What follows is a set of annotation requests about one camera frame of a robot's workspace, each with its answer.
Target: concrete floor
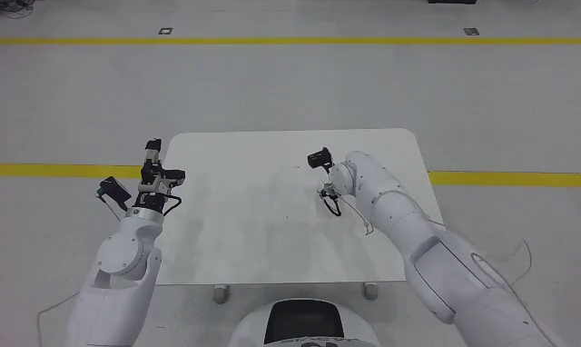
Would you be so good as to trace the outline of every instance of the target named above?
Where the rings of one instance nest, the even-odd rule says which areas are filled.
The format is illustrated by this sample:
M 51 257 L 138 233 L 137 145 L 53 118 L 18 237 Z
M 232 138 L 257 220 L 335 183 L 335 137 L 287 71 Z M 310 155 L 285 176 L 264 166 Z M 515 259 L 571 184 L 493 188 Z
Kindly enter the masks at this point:
M 44 0 L 0 35 L 581 36 L 577 0 Z M 406 127 L 430 170 L 579 172 L 578 47 L 0 46 L 0 162 L 138 164 L 143 145 L 183 132 Z M 116 222 L 94 179 L 1 178 L 0 345 L 36 343 L 34 316 L 76 292 Z M 135 181 L 125 182 L 134 189 Z M 517 289 L 570 346 L 581 332 L 581 191 L 435 188 L 444 220 L 482 250 L 525 238 L 534 266 Z M 498 262 L 509 278 L 526 255 Z M 155 291 L 137 346 L 223 346 L 252 309 L 314 296 L 349 306 L 387 346 L 462 346 L 405 283 Z M 42 319 L 60 346 L 70 305 Z

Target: white cable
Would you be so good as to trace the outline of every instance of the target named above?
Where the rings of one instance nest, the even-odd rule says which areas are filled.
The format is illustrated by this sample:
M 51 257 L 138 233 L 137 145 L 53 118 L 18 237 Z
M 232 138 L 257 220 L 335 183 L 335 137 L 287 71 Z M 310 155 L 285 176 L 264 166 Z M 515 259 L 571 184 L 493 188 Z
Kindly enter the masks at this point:
M 517 300 L 520 303 L 520 305 L 523 307 L 523 309 L 525 310 L 525 312 L 527 312 L 528 318 L 530 318 L 530 320 L 533 321 L 533 323 L 535 324 L 535 326 L 538 328 L 538 331 L 541 332 L 541 334 L 543 335 L 543 337 L 545 337 L 547 339 L 547 341 L 549 342 L 549 344 L 551 346 L 557 347 L 557 344 L 548 336 L 548 334 L 545 331 L 543 331 L 543 329 L 541 328 L 541 326 L 538 324 L 537 319 L 535 317 L 533 317 L 533 313 L 527 308 L 527 306 L 525 305 L 525 302 L 520 298 L 520 296 L 518 296 L 518 293 L 517 293 L 517 291 L 515 291 L 515 288 L 508 282 L 508 280 L 504 276 L 502 276 L 502 274 L 500 273 L 500 271 L 496 267 L 492 266 L 484 257 L 480 256 L 477 253 L 471 253 L 470 254 L 470 258 L 472 259 L 472 261 L 474 262 L 474 264 L 478 267 L 478 269 L 480 269 L 481 272 L 483 272 L 486 275 L 488 275 L 488 277 L 490 277 L 491 279 L 494 280 L 494 278 L 492 277 L 492 275 L 490 275 L 489 272 L 487 272 L 486 270 L 484 270 L 484 268 L 482 266 L 480 266 L 480 264 L 475 260 L 475 257 L 477 257 L 478 259 L 480 259 L 481 262 L 485 263 L 498 276 L 500 276 L 500 278 L 502 279 L 502 281 L 507 286 L 508 291 L 510 291 L 515 296 L 515 298 L 517 298 Z M 516 283 L 518 281 L 518 279 L 522 278 L 523 276 L 524 276 L 524 274 L 521 275 L 521 276 L 519 276 L 515 281 L 513 281 L 513 284 Z
M 104 198 L 99 197 L 99 199 L 101 201 L 103 201 L 103 203 L 105 203 L 105 205 L 107 206 L 107 208 L 109 208 L 111 210 L 111 212 L 113 213 L 113 215 L 115 216 L 115 218 L 117 219 L 117 221 L 121 221 L 121 219 L 119 218 L 119 216 L 117 215 L 117 213 L 115 213 L 115 211 L 113 210 L 113 208 L 111 208 L 111 206 L 109 205 L 109 203 L 107 201 L 104 200 Z
M 69 296 L 68 298 L 63 299 L 60 302 L 58 302 L 57 304 L 51 305 L 50 307 L 43 309 L 42 311 L 40 311 L 36 314 L 36 338 L 38 339 L 38 347 L 43 347 L 43 335 L 40 331 L 40 316 L 45 312 L 50 312 L 52 309 L 58 307 L 59 305 L 65 304 L 66 302 L 70 301 L 78 294 L 79 294 L 79 292 L 76 292 L 75 294 Z
M 439 222 L 437 222 L 437 221 L 434 221 L 434 220 L 432 220 L 432 219 L 431 219 L 431 217 L 429 216 L 429 214 L 427 214 L 426 212 L 424 212 L 424 210 L 421 208 L 421 206 L 418 204 L 418 202 L 416 202 L 416 200 L 415 200 L 415 199 L 413 199 L 413 197 L 411 197 L 409 194 L 407 194 L 407 193 L 403 193 L 402 191 L 397 191 L 397 190 L 391 190 L 391 191 L 387 191 L 387 192 L 385 192 L 385 193 L 383 193 L 383 194 L 387 194 L 387 193 L 399 193 L 399 194 L 403 194 L 403 195 L 405 195 L 405 196 L 406 196 L 406 197 L 407 197 L 407 198 L 408 198 L 408 199 L 409 199 L 411 202 L 413 202 L 413 203 L 416 205 L 416 207 L 418 207 L 419 211 L 422 213 L 422 215 L 423 215 L 423 217 L 424 217 L 424 219 L 425 219 L 426 221 L 428 221 L 428 222 L 431 222 L 431 223 L 438 224 L 438 225 L 440 225 L 440 226 L 442 226 L 442 227 L 445 227 L 445 228 L 447 228 L 447 229 L 449 228 L 449 227 L 447 227 L 447 226 L 446 226 L 445 224 L 443 224 L 443 223 L 439 223 Z M 496 274 L 497 274 L 497 275 L 500 277 L 500 279 L 502 279 L 502 281 L 505 283 L 505 285 L 506 285 L 506 286 L 507 286 L 507 288 L 508 288 L 508 292 L 511 292 L 511 293 L 512 293 L 512 294 L 515 296 L 515 298 L 517 298 L 518 302 L 519 302 L 519 303 L 520 303 L 520 305 L 523 307 L 523 309 L 525 310 L 525 312 L 527 312 L 527 314 L 528 314 L 528 317 L 530 318 L 530 320 L 531 320 L 531 321 L 533 321 L 533 323 L 534 323 L 534 324 L 535 324 L 535 326 L 538 328 L 538 330 L 541 332 L 541 334 L 543 335 L 543 337 L 545 337 L 545 338 L 547 339 L 547 341 L 548 341 L 548 342 L 549 342 L 549 343 L 550 343 L 550 344 L 551 344 L 553 347 L 557 347 L 557 344 L 556 344 L 556 343 L 555 343 L 555 342 L 554 342 L 554 341 L 553 341 L 553 340 L 552 340 L 552 339 L 551 339 L 551 338 L 550 338 L 550 337 L 547 335 L 547 333 L 546 333 L 545 331 L 543 331 L 543 329 L 540 327 L 540 325 L 539 325 L 539 324 L 538 324 L 538 322 L 537 322 L 537 319 L 536 319 L 535 317 L 533 317 L 533 313 L 532 313 L 532 312 L 531 312 L 531 311 L 530 311 L 530 310 L 527 308 L 527 306 L 525 305 L 525 302 L 523 302 L 523 300 L 520 298 L 520 296 L 518 295 L 517 291 L 516 291 L 516 290 L 515 290 L 515 288 L 514 288 L 514 285 L 515 285 L 515 283 L 516 283 L 516 282 L 518 282 L 518 281 L 519 281 L 520 279 L 522 279 L 523 277 L 525 277 L 525 275 L 527 275 L 527 273 L 528 273 L 528 272 L 531 270 L 531 268 L 533 267 L 533 254 L 532 254 L 532 253 L 531 253 L 531 251 L 530 251 L 530 246 L 528 245 L 528 242 L 527 242 L 526 240 L 524 240 L 524 239 L 523 239 L 523 240 L 521 240 L 521 242 L 519 243 L 519 246 L 518 246 L 518 247 L 520 247 L 520 244 L 521 244 L 521 243 L 523 243 L 523 244 L 524 244 L 524 245 L 527 247 L 527 250 L 528 250 L 528 267 L 527 267 L 527 270 L 526 270 L 524 273 L 522 273 L 520 276 L 518 276 L 518 277 L 515 279 L 515 281 L 513 281 L 512 283 L 509 283 L 509 282 L 508 282 L 508 280 L 507 280 L 507 278 L 505 278 L 505 277 L 502 275 L 502 273 L 500 273 L 500 271 L 499 271 L 499 270 L 498 270 L 496 267 L 492 266 L 492 265 L 491 265 L 491 264 L 490 264 L 490 263 L 489 263 L 489 262 L 488 262 L 488 261 L 487 261 L 487 260 L 486 260 L 484 257 L 480 256 L 479 254 L 477 254 L 477 253 L 471 253 L 471 254 L 470 254 L 470 258 L 472 259 L 472 261 L 474 262 L 474 264 L 477 266 L 477 268 L 478 268 L 478 269 L 480 269 L 480 271 L 481 271 L 481 272 L 483 272 L 484 274 L 486 274 L 486 275 L 487 275 L 487 276 L 488 276 L 490 279 L 492 279 L 492 280 L 495 280 L 495 278 L 494 278 L 492 275 L 490 275 L 490 273 L 489 273 L 488 271 L 486 271 L 486 270 L 485 270 L 485 269 L 484 269 L 482 266 L 480 266 L 480 264 L 479 264 L 479 263 L 478 263 L 478 262 L 477 262 L 477 261 L 474 259 L 475 257 L 479 258 L 481 262 L 485 263 L 485 264 L 486 264 L 486 265 L 487 265 L 487 266 L 488 266 L 490 269 L 492 269 L 492 270 L 493 270 L 493 271 L 494 271 L 494 272 L 495 272 L 495 273 L 496 273 Z
M 363 214 L 361 214 L 357 208 L 353 207 L 351 205 L 351 203 L 347 202 L 347 200 L 345 198 L 343 198 L 342 195 L 339 196 L 339 199 L 342 200 L 346 205 L 348 205 L 350 207 L 351 210 L 353 210 L 361 220 L 363 220 L 363 225 L 365 226 L 365 230 L 367 231 L 367 233 L 365 234 L 366 236 L 370 233 L 372 233 L 373 231 L 375 231 L 375 227 L 373 227 L 373 225 L 371 225 L 371 231 L 369 230 L 369 223 L 367 222 L 367 220 L 365 219 L 365 217 L 363 217 Z

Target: yellow stripe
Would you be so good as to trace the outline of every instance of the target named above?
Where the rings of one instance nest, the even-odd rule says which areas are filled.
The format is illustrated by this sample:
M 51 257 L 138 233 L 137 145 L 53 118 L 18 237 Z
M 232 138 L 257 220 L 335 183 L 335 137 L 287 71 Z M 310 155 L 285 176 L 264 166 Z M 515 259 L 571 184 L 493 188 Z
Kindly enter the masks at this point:
M 0 38 L 0 45 L 581 45 L 581 38 L 240 37 Z
M 141 166 L 94 164 L 0 164 L 3 177 L 139 178 Z
M 581 187 L 581 173 L 429 172 L 435 185 Z
M 140 165 L 0 164 L 0 177 L 139 178 Z M 581 187 L 581 173 L 429 172 L 434 185 Z

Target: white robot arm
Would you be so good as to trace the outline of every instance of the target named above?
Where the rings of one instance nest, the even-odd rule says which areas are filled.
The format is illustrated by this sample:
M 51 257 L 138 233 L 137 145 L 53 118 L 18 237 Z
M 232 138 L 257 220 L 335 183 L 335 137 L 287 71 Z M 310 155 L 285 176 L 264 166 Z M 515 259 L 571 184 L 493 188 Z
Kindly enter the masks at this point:
M 411 289 L 438 319 L 455 324 L 468 346 L 552 346 L 474 247 L 428 220 L 403 184 L 372 156 L 352 152 L 333 164 L 323 148 L 308 160 L 329 173 L 321 198 L 355 197 L 361 215 L 403 256 Z
M 181 203 L 171 190 L 185 179 L 183 171 L 162 168 L 161 147 L 161 140 L 152 140 L 145 147 L 142 181 L 132 208 L 124 205 L 131 195 L 112 177 L 101 182 L 96 196 L 105 202 L 103 195 L 109 195 L 126 214 L 120 230 L 101 244 L 75 300 L 67 327 L 67 347 L 133 346 L 142 330 L 162 262 L 162 252 L 153 243 L 162 233 L 163 217 Z M 168 198 L 178 203 L 164 213 Z M 112 276 L 136 284 L 111 289 Z

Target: equipment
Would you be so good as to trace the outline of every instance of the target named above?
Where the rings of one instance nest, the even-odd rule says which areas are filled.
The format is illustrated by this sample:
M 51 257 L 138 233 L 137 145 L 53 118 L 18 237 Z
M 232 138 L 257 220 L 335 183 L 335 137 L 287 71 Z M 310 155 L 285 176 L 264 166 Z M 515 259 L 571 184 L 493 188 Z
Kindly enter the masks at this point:
M 160 148 L 160 142 L 148 143 L 140 194 L 121 220 L 121 230 L 99 249 L 69 321 L 68 346 L 130 346 L 143 327 L 162 258 L 153 242 L 162 231 L 163 204 L 185 176 L 162 169 Z M 431 221 L 403 184 L 372 156 L 352 152 L 344 162 L 334 164 L 324 148 L 310 155 L 308 163 L 329 174 L 319 195 L 334 202 L 335 208 L 325 203 L 330 211 L 341 216 L 337 201 L 349 204 L 345 197 L 353 196 L 356 212 L 402 254 L 412 290 L 442 322 L 455 324 L 467 345 L 555 346 L 517 296 L 507 292 L 510 287 L 502 276 L 470 243 Z M 126 197 L 115 185 L 111 188 L 116 202 Z M 138 282 L 132 288 L 111 290 L 111 275 Z M 370 325 L 357 314 L 334 303 L 307 299 L 274 302 L 250 313 L 229 346 L 322 347 L 323 343 L 325 347 L 379 346 Z

